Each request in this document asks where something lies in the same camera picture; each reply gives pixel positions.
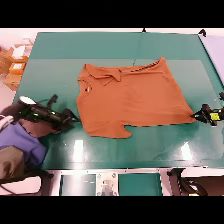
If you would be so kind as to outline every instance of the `green table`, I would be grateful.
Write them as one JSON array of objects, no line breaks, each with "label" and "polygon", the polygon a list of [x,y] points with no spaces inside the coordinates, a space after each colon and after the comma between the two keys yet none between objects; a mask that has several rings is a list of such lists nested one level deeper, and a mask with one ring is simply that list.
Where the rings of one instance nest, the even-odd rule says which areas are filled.
[{"label": "green table", "polygon": [[[220,106],[217,96],[223,86],[199,37],[160,33],[39,33],[15,101],[21,95],[40,101],[56,93],[59,100],[53,108],[62,111],[68,107],[78,115],[77,78],[84,63],[138,65],[151,63],[161,56],[168,59],[194,111],[202,103]],[[42,167],[59,170],[224,167],[222,122],[216,128],[196,122],[127,129],[133,133],[129,139],[90,137],[81,124],[60,135],[44,137],[41,142],[48,152]],[[75,147],[77,140],[82,141],[81,149]]]}]

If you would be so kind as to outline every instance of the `lavender fabric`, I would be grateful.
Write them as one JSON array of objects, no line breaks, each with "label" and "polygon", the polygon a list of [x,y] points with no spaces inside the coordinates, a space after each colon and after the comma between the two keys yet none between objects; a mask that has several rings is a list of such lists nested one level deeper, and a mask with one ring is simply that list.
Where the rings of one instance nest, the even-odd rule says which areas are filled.
[{"label": "lavender fabric", "polygon": [[15,146],[24,152],[27,166],[37,166],[43,162],[46,148],[37,138],[29,135],[19,124],[10,124],[0,132],[0,150],[8,146]]},{"label": "lavender fabric", "polygon": [[224,85],[224,37],[199,35]]}]

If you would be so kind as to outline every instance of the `metal bracket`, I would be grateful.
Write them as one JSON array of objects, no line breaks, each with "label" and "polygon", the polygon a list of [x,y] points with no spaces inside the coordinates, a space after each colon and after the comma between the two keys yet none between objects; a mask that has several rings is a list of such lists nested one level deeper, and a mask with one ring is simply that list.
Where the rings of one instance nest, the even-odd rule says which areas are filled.
[{"label": "metal bracket", "polygon": [[96,175],[96,196],[119,196],[118,173],[108,172]]}]

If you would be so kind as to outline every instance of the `wall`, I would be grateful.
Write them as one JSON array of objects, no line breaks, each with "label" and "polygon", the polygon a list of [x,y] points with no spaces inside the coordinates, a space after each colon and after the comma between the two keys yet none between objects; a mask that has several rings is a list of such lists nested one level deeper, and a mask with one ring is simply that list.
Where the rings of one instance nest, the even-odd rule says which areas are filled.
[{"label": "wall", "polygon": [[[197,34],[202,28],[146,28],[147,32]],[[204,28],[207,35],[224,36],[224,28]],[[23,38],[35,40],[38,32],[141,32],[142,28],[0,28],[0,46],[9,49]]]}]

